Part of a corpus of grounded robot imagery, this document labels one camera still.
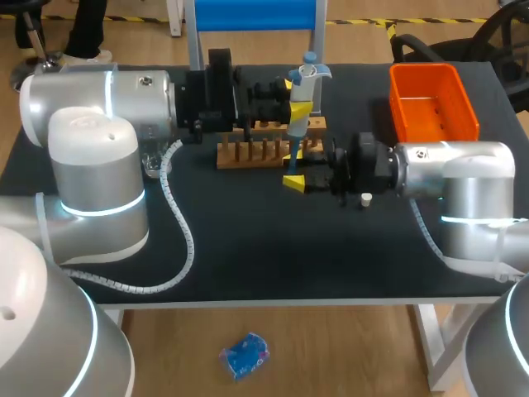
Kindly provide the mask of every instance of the wooden test tube rack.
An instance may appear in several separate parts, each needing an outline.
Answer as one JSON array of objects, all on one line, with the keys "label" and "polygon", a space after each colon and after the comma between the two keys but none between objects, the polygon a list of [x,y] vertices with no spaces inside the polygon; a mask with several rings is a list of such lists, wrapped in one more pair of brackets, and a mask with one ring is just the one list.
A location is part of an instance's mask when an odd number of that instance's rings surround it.
[{"label": "wooden test tube rack", "polygon": [[[307,128],[307,137],[302,140],[299,150],[303,153],[322,152],[322,138],[326,131],[324,117],[311,117]],[[271,125],[257,122],[252,136],[259,134],[281,134],[273,140],[263,138],[261,141],[242,141],[243,132],[235,129],[233,132],[221,133],[222,142],[217,145],[217,168],[279,168],[283,166],[283,158],[291,152],[291,141],[282,139],[287,131],[287,126]],[[236,140],[229,142],[230,136]]]}]

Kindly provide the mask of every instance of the white shoe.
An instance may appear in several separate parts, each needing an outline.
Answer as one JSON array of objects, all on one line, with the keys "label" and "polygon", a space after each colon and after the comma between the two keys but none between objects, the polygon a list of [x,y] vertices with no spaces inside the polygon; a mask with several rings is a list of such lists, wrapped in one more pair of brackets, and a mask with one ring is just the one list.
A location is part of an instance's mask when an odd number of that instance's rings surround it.
[{"label": "white shoe", "polygon": [[74,56],[64,54],[62,57],[64,65],[89,65],[89,64],[110,64],[112,62],[112,52],[109,50],[99,50],[98,56],[95,58],[76,58]]}]

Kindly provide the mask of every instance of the wooden floor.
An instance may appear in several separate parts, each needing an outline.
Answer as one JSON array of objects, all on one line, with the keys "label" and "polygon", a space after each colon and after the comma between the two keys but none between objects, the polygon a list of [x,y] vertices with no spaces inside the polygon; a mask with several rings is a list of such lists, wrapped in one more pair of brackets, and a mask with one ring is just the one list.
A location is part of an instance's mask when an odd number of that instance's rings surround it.
[{"label": "wooden floor", "polygon": [[[330,0],[331,19],[488,17],[495,0]],[[48,47],[64,45],[70,22],[45,22]],[[472,36],[478,24],[398,25],[426,42]],[[13,23],[0,21],[0,170],[20,126],[17,96],[7,86],[19,60]],[[104,47],[134,65],[188,63],[185,39],[166,25],[109,22]],[[206,48],[230,46],[236,64],[298,63],[306,32],[208,33]],[[391,62],[388,37],[376,26],[329,26],[327,63]],[[524,124],[529,117],[521,115]],[[439,312],[446,308],[439,307]],[[415,323],[404,306],[281,309],[180,309],[129,312],[124,329],[136,356],[135,397],[361,396],[427,397]],[[262,369],[235,384],[218,353],[248,332],[269,343]],[[460,383],[449,397],[467,396]]]}]

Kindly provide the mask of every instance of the white bottle cap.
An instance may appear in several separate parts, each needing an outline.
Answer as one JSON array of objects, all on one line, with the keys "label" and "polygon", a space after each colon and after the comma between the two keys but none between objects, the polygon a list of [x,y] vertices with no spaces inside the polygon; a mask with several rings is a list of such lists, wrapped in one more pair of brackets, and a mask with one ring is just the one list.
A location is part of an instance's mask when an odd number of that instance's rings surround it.
[{"label": "white bottle cap", "polygon": [[362,193],[360,195],[360,205],[363,208],[367,208],[371,204],[372,199],[373,195],[371,193]]}]

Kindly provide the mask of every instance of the blue plastic bag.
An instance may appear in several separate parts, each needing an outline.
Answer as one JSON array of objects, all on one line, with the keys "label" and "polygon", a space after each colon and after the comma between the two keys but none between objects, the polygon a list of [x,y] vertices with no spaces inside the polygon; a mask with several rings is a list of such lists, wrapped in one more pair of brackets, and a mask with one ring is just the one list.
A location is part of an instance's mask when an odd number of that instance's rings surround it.
[{"label": "blue plastic bag", "polygon": [[222,349],[219,358],[233,379],[240,380],[263,365],[270,357],[265,340],[250,332],[230,349]]}]

